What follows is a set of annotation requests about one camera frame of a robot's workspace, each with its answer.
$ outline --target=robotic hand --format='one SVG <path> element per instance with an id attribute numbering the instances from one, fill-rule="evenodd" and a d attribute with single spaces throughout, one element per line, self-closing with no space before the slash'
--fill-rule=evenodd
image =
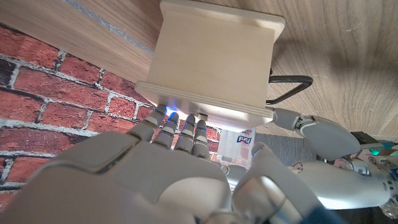
<path id="1" fill-rule="evenodd" d="M 126 134 L 87 139 L 38 170 L 0 223 L 342 223 L 267 148 L 232 195 L 228 167 L 210 161 L 206 123 L 189 116 L 170 150 L 173 113 L 159 105 Z"/>

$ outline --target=blue light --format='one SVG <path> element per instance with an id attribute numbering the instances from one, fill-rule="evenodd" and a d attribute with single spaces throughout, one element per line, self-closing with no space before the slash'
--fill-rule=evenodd
<path id="1" fill-rule="evenodd" d="M 172 108 L 172 107 L 169 107 L 169 106 L 166 106 L 166 109 L 168 109 L 170 111 L 177 111 L 175 108 Z"/>

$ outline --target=black cable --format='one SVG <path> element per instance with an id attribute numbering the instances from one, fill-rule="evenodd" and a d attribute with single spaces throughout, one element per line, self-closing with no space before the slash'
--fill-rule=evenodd
<path id="1" fill-rule="evenodd" d="M 299 86 L 295 87 L 293 90 L 288 91 L 282 96 L 274 99 L 267 100 L 267 105 L 274 105 L 276 103 L 280 103 L 281 101 L 286 100 L 287 98 L 305 90 L 310 85 L 312 85 L 312 78 L 305 75 L 279 75 L 269 77 L 268 83 L 301 83 Z"/>

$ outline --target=wooden surface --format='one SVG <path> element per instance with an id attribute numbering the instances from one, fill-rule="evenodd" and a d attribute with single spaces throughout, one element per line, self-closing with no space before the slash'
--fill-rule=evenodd
<path id="1" fill-rule="evenodd" d="M 1 14 L 10 10 L 4 9 L 5 2 L 11 1 L 1 1 Z M 11 9 L 17 5 L 14 2 L 10 3 Z M 80 2 L 110 24 L 154 50 L 162 23 L 159 0 Z M 322 116 L 340 123 L 350 131 L 364 131 L 377 138 L 398 139 L 398 1 L 206 2 L 285 17 L 285 29 L 274 46 L 274 75 L 309 75 L 314 79 L 314 84 L 304 92 L 275 106 Z M 24 19 L 28 12 L 16 15 L 14 20 L 22 19 L 28 22 Z M 21 26 L 17 25 L 10 24 L 23 32 L 29 30 L 26 27 L 21 29 Z M 130 48 L 128 43 L 116 47 L 118 50 Z M 76 56 L 93 63 L 93 55 Z M 146 63 L 149 63 L 150 57 L 146 59 Z M 119 57 L 112 58 L 111 61 L 117 60 Z M 127 75 L 127 79 L 132 81 L 143 80 L 144 75 L 138 73 L 145 73 L 149 65 L 144 66 L 145 63 L 138 60 L 131 60 L 129 63 L 130 73 L 114 73 L 122 77 Z M 137 64 L 141 64 L 138 66 L 141 70 L 133 72 L 138 71 L 134 67 Z M 288 84 L 271 84 L 268 97 L 275 98 L 292 87 L 293 85 Z M 275 127 L 263 127 L 258 130 L 269 134 L 296 136 L 293 132 Z"/>
<path id="2" fill-rule="evenodd" d="M 167 0 L 160 8 L 164 21 L 147 83 L 264 109 L 264 74 L 282 17 L 193 1 Z"/>
<path id="3" fill-rule="evenodd" d="M 146 78 L 152 60 L 62 1 L 2 0 L 0 22 L 134 82 Z"/>

